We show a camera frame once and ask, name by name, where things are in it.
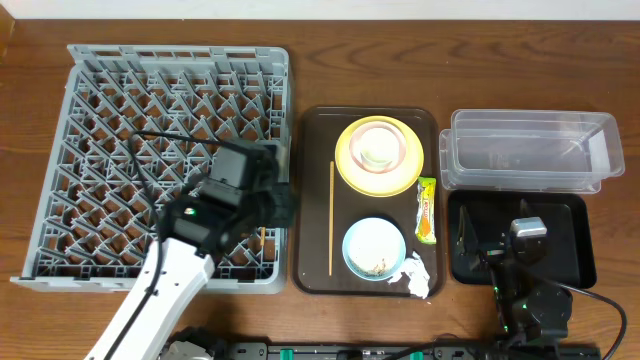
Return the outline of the wooden chopstick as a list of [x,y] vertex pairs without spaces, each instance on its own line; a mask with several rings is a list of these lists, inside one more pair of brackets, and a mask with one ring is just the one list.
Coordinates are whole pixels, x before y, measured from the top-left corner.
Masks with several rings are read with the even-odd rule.
[[262,228],[260,229],[260,246],[261,246],[262,248],[264,248],[265,240],[266,240],[266,228],[265,228],[265,227],[262,227]]
[[335,165],[329,163],[329,209],[328,209],[328,275],[333,275],[333,249],[334,249],[334,189],[335,189]]

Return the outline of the light blue bowl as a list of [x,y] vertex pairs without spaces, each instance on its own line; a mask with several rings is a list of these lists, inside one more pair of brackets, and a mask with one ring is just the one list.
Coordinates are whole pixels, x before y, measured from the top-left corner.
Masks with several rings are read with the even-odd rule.
[[406,258],[406,242],[400,229],[380,217],[353,223],[342,240],[342,255],[348,269],[371,282],[393,277]]

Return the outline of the white tissue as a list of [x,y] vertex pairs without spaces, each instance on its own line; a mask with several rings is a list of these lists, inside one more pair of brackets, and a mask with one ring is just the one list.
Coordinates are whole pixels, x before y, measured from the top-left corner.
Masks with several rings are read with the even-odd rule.
[[403,275],[406,275],[409,279],[408,290],[411,295],[421,299],[426,299],[429,296],[430,275],[422,258],[416,251],[402,262],[400,268],[387,280],[387,283],[398,282]]

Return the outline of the yellow green snack wrapper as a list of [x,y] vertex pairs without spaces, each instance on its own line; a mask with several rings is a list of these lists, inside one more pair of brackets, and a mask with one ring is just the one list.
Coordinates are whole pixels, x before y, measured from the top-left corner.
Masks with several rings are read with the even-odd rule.
[[421,243],[433,245],[437,242],[434,220],[436,179],[419,177],[417,188],[418,210],[415,235]]

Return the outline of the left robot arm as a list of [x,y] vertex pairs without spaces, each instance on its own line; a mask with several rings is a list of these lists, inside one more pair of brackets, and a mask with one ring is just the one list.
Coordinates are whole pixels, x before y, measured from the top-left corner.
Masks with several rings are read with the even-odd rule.
[[217,258],[258,228],[291,226],[293,195],[280,179],[285,147],[248,140],[217,147],[211,169],[192,176],[164,205],[143,268],[89,358],[157,358]]

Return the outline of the food scraps rice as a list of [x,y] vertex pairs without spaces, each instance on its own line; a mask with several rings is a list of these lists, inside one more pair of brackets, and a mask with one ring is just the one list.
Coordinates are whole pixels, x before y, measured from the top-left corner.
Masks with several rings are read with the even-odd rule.
[[398,248],[394,240],[386,238],[387,231],[377,232],[368,226],[354,231],[348,248],[351,264],[362,274],[379,277],[397,263]]

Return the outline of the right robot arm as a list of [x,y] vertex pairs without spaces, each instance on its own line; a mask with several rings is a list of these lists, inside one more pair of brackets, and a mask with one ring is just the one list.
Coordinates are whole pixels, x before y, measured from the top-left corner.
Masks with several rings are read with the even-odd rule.
[[569,291],[535,276],[530,266],[547,250],[547,227],[539,217],[517,218],[500,239],[481,243],[465,206],[460,208],[458,247],[473,272],[489,274],[504,333],[497,346],[506,351],[554,352],[568,336],[573,298]]

